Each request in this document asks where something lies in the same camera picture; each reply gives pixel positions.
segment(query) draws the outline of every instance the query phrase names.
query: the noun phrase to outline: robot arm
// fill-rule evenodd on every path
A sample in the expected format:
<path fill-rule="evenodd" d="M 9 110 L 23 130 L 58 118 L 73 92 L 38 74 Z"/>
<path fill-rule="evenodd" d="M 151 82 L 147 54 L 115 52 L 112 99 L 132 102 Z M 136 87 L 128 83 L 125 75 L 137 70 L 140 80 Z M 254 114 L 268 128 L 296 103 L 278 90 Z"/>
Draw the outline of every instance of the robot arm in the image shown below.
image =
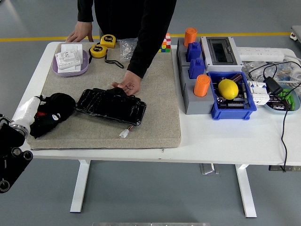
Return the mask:
<path fill-rule="evenodd" d="M 33 158 L 20 147 L 30 133 L 39 104 L 38 97 L 31 98 L 17 109 L 13 120 L 0 114 L 0 193 L 11 188 Z"/>

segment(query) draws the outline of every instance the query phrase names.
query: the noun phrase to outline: power adapter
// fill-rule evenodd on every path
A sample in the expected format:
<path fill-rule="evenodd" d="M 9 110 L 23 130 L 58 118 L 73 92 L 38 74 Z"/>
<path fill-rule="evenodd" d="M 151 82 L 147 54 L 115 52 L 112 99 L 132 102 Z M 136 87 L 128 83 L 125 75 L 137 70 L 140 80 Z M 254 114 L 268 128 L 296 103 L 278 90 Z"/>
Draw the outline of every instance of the power adapter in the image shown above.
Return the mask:
<path fill-rule="evenodd" d="M 267 84 L 268 91 L 273 95 L 278 95 L 283 91 L 283 88 L 272 77 L 266 78 L 263 82 Z"/>

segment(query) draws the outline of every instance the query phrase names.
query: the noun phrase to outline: hand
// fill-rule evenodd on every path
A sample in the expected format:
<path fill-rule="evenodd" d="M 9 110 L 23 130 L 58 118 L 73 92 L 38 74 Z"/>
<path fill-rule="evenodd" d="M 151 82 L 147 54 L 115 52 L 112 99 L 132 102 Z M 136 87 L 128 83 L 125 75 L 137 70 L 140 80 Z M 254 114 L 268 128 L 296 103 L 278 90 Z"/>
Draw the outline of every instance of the hand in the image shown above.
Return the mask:
<path fill-rule="evenodd" d="M 78 21 L 75 25 L 74 31 L 69 34 L 66 42 L 80 42 L 86 36 L 90 42 L 93 42 L 92 38 L 92 22 L 80 22 Z"/>
<path fill-rule="evenodd" d="M 114 88 L 122 88 L 129 96 L 135 94 L 140 90 L 140 83 L 141 78 L 138 75 L 134 74 L 133 72 L 127 71 L 123 81 L 121 83 L 112 82 L 112 86 Z"/>

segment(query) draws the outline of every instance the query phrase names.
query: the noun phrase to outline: yellow tape measure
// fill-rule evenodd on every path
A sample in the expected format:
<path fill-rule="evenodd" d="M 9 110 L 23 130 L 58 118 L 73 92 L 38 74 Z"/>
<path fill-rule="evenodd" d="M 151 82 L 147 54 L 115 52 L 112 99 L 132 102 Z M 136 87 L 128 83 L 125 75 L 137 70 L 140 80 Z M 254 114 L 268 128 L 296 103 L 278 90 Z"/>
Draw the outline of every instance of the yellow tape measure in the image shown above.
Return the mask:
<path fill-rule="evenodd" d="M 108 48 L 101 44 L 93 45 L 90 49 L 91 55 L 95 58 L 102 58 L 107 54 Z"/>
<path fill-rule="evenodd" d="M 100 44 L 108 48 L 115 48 L 116 38 L 114 35 L 106 34 L 100 39 Z"/>

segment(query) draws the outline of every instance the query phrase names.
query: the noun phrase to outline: gray felt mat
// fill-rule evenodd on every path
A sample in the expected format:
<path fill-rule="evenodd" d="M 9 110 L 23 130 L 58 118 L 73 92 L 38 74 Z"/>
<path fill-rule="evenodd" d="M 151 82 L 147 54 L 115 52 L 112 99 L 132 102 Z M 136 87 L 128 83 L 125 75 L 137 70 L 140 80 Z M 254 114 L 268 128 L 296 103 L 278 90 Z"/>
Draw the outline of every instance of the gray felt mat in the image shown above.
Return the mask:
<path fill-rule="evenodd" d="M 93 45 L 82 44 L 86 51 Z M 118 44 L 115 49 L 108 49 L 108 59 L 120 59 Z M 128 63 L 122 63 L 124 69 L 105 63 L 104 58 L 94 58 L 88 70 L 77 77 L 61 77 L 50 69 L 42 94 L 48 97 L 61 92 L 78 101 L 85 89 L 111 89 L 113 81 L 121 82 L 124 77 Z M 27 142 L 32 149 L 177 147 L 181 131 L 171 53 L 155 56 L 136 97 L 147 107 L 141 125 L 134 127 L 126 138 L 119 134 L 127 125 L 74 112 L 51 132 L 37 139 L 30 136 Z"/>

